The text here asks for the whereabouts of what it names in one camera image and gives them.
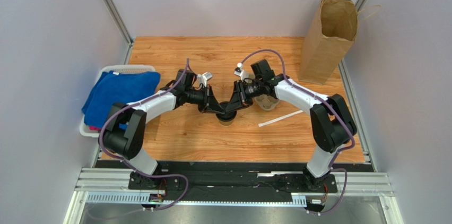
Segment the black plastic cup lid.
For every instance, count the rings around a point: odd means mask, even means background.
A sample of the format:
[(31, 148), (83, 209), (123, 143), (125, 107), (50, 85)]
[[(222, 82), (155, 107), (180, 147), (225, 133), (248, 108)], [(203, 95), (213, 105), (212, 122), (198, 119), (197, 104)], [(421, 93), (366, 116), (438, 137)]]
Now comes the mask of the black plastic cup lid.
[[(223, 101), (220, 103), (220, 106), (223, 107), (224, 109), (227, 107), (228, 102), (227, 101)], [(231, 120), (231, 119), (235, 119), (237, 115), (237, 111), (231, 111), (231, 112), (226, 112), (224, 114), (216, 114), (216, 117), (218, 120)]]

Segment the brown paper coffee cup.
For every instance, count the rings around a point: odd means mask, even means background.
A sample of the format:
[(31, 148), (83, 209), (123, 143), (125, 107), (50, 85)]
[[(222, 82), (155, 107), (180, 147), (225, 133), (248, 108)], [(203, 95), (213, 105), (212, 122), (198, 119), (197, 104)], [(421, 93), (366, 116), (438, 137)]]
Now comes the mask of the brown paper coffee cup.
[(231, 120), (219, 120), (219, 123), (222, 125), (222, 126), (230, 126), (232, 123), (233, 123), (233, 119), (231, 119)]

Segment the grey pulp cup carrier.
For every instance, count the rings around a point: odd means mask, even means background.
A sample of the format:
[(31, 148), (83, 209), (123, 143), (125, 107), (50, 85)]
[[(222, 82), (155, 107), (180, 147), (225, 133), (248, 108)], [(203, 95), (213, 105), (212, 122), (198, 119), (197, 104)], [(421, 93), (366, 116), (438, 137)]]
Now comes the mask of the grey pulp cup carrier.
[(280, 100), (272, 96), (262, 95), (255, 97), (254, 102), (257, 103), (262, 110), (271, 111), (280, 103)]

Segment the brown paper bag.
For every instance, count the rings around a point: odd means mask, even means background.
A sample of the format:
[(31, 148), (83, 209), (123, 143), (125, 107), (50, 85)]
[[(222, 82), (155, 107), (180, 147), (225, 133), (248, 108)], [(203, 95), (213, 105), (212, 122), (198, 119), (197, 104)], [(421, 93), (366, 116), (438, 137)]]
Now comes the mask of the brown paper bag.
[(359, 23), (381, 8), (357, 10), (351, 0), (321, 0), (303, 41), (298, 79), (325, 84), (355, 43)]

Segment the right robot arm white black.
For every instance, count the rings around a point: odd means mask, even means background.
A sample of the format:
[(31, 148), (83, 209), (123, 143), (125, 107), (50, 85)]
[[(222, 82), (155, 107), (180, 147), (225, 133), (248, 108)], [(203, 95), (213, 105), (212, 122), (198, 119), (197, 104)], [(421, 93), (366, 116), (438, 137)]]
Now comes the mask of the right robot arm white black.
[(224, 108), (225, 115), (231, 116), (250, 107), (253, 99), (260, 96), (288, 102), (308, 114), (316, 148), (303, 169), (304, 183), (306, 187), (319, 187), (330, 173), (339, 150), (357, 133), (345, 99), (339, 94), (318, 94), (284, 74), (276, 75), (265, 59), (253, 63), (251, 69), (253, 79), (247, 81), (242, 76), (234, 83), (232, 96)]

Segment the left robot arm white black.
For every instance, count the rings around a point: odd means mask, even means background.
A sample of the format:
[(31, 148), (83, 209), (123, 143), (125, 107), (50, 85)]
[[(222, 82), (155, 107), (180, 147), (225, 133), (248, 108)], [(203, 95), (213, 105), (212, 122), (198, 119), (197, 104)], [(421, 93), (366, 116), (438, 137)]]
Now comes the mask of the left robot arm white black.
[(139, 175), (159, 179), (158, 162), (144, 149), (146, 125), (158, 116), (184, 104), (196, 105), (200, 113), (224, 114), (210, 85), (202, 81), (200, 88), (193, 86), (200, 75), (180, 69), (176, 80), (145, 99), (111, 106), (107, 120), (99, 133), (99, 145), (108, 156), (123, 161)]

